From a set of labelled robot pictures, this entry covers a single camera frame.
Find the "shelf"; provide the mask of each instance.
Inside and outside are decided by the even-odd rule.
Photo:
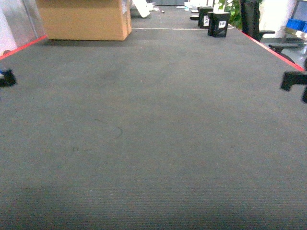
[[[299,30],[294,30],[294,29],[291,29],[291,28],[288,28],[288,27],[285,28],[285,31],[286,31],[287,34],[294,35],[294,36],[296,36],[300,39],[307,41],[307,33],[304,33],[304,32],[299,31]]]

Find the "cardboard box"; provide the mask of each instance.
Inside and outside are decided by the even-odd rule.
[[[49,39],[123,41],[129,0],[36,0]]]

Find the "gray carpet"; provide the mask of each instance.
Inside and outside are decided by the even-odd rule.
[[[134,28],[197,28],[189,13]],[[306,229],[307,106],[236,29],[44,40],[1,61],[2,229]]]

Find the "blue object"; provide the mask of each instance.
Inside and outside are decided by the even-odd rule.
[[[293,29],[293,24],[294,24],[293,19],[290,18],[287,22],[286,27]]]
[[[291,18],[288,20],[286,27],[295,29],[295,30],[299,30],[299,31],[303,31],[303,28],[305,27],[305,25],[306,25],[305,21],[296,20],[296,19]]]
[[[304,26],[304,28],[303,28],[303,32],[304,32],[304,33],[307,33],[307,22],[305,22],[305,26]]]

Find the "wall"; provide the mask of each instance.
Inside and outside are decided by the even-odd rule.
[[[35,0],[0,0],[0,56],[43,35]]]
[[[10,30],[9,24],[6,21],[2,9],[0,9],[0,28],[1,28],[1,33],[0,33],[0,56],[1,56],[4,51],[14,50],[17,48],[15,39]]]
[[[263,0],[260,6],[260,30],[274,30],[276,34],[264,37],[283,37],[282,26],[286,26],[292,15],[296,0]]]

